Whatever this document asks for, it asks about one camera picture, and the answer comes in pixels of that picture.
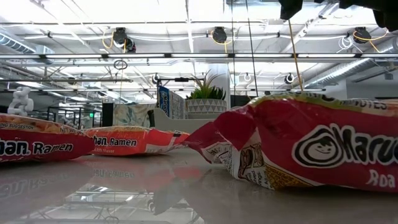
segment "maruchan ramen package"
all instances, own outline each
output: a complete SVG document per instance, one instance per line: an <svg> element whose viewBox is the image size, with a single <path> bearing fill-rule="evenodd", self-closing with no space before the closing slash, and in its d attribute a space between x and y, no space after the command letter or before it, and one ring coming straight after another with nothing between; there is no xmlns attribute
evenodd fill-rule
<svg viewBox="0 0 398 224"><path fill-rule="evenodd" d="M185 144L268 189L335 185L398 192L398 103L314 93L256 98Z"/></svg>
<svg viewBox="0 0 398 224"><path fill-rule="evenodd" d="M188 134L176 131L158 131L139 126L112 126L87 129L95 150L91 153L108 156L159 154L181 147Z"/></svg>
<svg viewBox="0 0 398 224"><path fill-rule="evenodd" d="M0 114L0 162L63 161L93 149L91 138L69 126Z"/></svg>

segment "potted plant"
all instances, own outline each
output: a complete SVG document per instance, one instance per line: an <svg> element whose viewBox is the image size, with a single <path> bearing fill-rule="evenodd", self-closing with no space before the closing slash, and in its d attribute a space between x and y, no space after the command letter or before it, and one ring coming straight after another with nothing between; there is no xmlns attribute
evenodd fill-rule
<svg viewBox="0 0 398 224"><path fill-rule="evenodd" d="M220 87L210 86L212 81L222 74L208 78L209 72L206 72L203 81L194 77L198 88L191 92L190 96L187 96L188 114L222 113L226 111L226 101L224 100L226 92Z"/></svg>

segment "ramen package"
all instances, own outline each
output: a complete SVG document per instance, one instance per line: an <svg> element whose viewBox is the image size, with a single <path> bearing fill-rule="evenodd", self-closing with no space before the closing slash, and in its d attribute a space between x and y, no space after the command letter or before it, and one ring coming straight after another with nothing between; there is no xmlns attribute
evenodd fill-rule
<svg viewBox="0 0 398 224"><path fill-rule="evenodd" d="M69 126L0 114L0 162L62 161L93 149L91 138Z"/></svg>
<svg viewBox="0 0 398 224"><path fill-rule="evenodd" d="M334 185L397 192L398 104L314 93L256 98L186 142L268 189Z"/></svg>
<svg viewBox="0 0 398 224"><path fill-rule="evenodd" d="M133 154L160 154L181 147L188 134L176 131L158 131L139 126L112 126L87 129L93 139L92 154L128 156Z"/></svg>

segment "ceiling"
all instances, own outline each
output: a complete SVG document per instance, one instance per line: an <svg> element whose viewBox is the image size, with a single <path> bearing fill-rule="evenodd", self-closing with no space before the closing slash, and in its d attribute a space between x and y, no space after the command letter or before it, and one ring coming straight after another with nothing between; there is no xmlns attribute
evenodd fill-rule
<svg viewBox="0 0 398 224"><path fill-rule="evenodd" d="M111 34L117 27L125 27L126 33L134 40L137 53L292 53L290 31L287 22L279 19L280 5L277 2L262 4L251 3L248 10L244 4L231 7L223 0L46 0L41 1L44 8L34 0L2 0L0 7L0 32L14 34L27 44L44 45L55 54L105 54L121 53L123 50L111 44ZM358 53L372 50L372 45L343 41L347 33L352 34L355 27L366 27L377 45L394 34L386 34L378 28L373 12L362 7L338 9L334 4L315 4L305 2L303 9L291 20L292 35L298 53ZM211 32L216 26L225 28L230 44L216 44ZM18 52L0 45L0 54ZM201 76L208 71L210 61L151 59L130 60L136 66L128 66L123 78L128 83L98 81L105 88L152 88L152 77L175 78ZM28 60L8 60L14 65L26 65L25 68L44 75L44 64ZM113 78L116 70L113 66L62 67L56 60L53 65L45 65L52 78ZM250 87L246 76L256 71L257 86L278 88L284 84L286 74L296 74L293 62L225 62L229 73L237 76L236 85ZM324 71L335 65L327 61L299 62L300 73ZM169 83L176 88L194 87L192 82L182 84ZM187 95L190 91L180 91ZM144 92L122 92L129 101L139 103L153 102Z"/></svg>

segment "white pillar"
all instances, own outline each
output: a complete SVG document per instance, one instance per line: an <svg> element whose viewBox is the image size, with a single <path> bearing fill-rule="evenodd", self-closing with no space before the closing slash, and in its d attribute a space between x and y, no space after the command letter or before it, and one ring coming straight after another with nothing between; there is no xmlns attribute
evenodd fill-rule
<svg viewBox="0 0 398 224"><path fill-rule="evenodd" d="M227 110L229 110L231 108L231 91L229 88L231 80L229 79L228 64L209 64L207 70L210 70L209 74L207 75L208 78L214 75L222 74L219 77L215 78L210 86L220 87L226 92L224 100L226 101L226 108Z"/></svg>

